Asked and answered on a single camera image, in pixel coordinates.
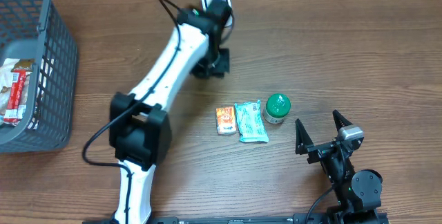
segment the green cylindrical container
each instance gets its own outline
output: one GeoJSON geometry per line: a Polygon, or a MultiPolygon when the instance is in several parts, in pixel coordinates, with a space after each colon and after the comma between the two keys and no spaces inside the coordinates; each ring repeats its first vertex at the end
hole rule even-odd
{"type": "Polygon", "coordinates": [[[290,108],[291,103],[289,98],[282,93],[275,93],[267,100],[262,115],[269,123],[279,124],[284,121],[285,117],[290,112],[290,108]]]}

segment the red packaged item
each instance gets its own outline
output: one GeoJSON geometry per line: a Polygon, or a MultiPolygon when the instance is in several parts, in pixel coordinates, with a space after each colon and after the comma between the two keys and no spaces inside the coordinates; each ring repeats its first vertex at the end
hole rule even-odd
{"type": "Polygon", "coordinates": [[[11,93],[8,101],[8,106],[5,112],[5,123],[19,122],[23,117],[23,111],[19,109],[20,99],[23,93],[23,88],[26,80],[26,70],[17,69],[12,73],[11,93]]]}

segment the wooden table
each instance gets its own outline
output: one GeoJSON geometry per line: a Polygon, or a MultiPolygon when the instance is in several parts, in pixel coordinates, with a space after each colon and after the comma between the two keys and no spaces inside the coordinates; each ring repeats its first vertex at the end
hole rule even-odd
{"type": "MultiPolygon", "coordinates": [[[[179,6],[198,0],[172,0],[179,6]]],[[[3,154],[0,223],[80,223],[116,210],[119,170],[81,159],[108,121],[116,91],[149,71],[173,24],[157,0],[54,0],[80,50],[73,134],[62,151],[3,154]]],[[[365,130],[356,170],[384,178],[391,223],[442,217],[442,0],[232,0],[231,72],[190,77],[171,111],[174,139],[155,173],[157,215],[266,216],[306,212],[329,182],[295,154],[295,119],[314,142],[335,135],[332,111],[365,130]],[[293,108],[268,144],[217,136],[215,108],[287,94],[293,108]]],[[[114,162],[104,134],[94,160],[114,162]]],[[[336,204],[334,196],[317,211],[336,204]]]]}

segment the small orange package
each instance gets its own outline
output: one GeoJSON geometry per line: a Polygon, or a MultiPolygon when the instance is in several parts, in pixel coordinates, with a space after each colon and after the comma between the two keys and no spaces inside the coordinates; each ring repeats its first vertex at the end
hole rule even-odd
{"type": "Polygon", "coordinates": [[[216,130],[220,135],[236,133],[236,118],[233,106],[216,109],[216,130]]]}

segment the light blue packet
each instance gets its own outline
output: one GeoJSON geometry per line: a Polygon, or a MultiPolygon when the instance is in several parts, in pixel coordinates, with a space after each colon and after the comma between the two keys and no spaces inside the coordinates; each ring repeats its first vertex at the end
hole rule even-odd
{"type": "Polygon", "coordinates": [[[240,131],[241,142],[269,142],[261,119],[261,101],[236,104],[236,122],[240,131]]]}

